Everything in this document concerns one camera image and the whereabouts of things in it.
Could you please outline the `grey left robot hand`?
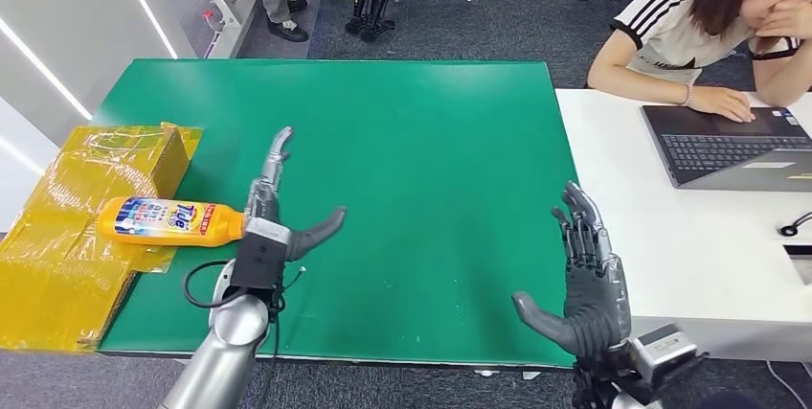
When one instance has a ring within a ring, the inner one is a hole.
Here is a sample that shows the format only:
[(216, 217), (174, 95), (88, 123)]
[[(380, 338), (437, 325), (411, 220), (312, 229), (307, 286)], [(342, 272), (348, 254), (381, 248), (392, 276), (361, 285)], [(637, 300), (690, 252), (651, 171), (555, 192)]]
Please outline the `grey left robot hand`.
[(287, 158), (283, 148), (292, 134), (293, 128), (289, 125), (275, 134), (260, 175), (250, 184), (242, 224), (243, 233), (246, 233), (248, 230), (253, 228), (258, 230), (261, 227), (257, 224), (252, 228), (253, 220), (263, 219), (271, 223), (266, 225), (266, 228), (271, 231), (276, 241), (287, 247), (286, 261), (302, 259), (311, 249), (329, 239), (341, 228), (347, 213), (346, 207), (339, 206), (325, 221), (305, 230), (291, 230), (282, 225), (278, 187), (283, 162)]

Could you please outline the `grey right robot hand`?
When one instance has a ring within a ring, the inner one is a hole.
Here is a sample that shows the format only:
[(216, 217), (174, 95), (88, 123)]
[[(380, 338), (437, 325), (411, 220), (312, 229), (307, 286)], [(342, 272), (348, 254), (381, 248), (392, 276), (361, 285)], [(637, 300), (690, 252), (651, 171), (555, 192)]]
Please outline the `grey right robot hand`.
[(524, 291), (511, 301), (530, 329), (576, 357), (599, 356), (631, 333), (631, 313), (622, 261), (611, 244), (598, 206), (569, 181), (561, 193), (568, 211), (552, 208), (565, 256), (563, 314), (541, 309)]

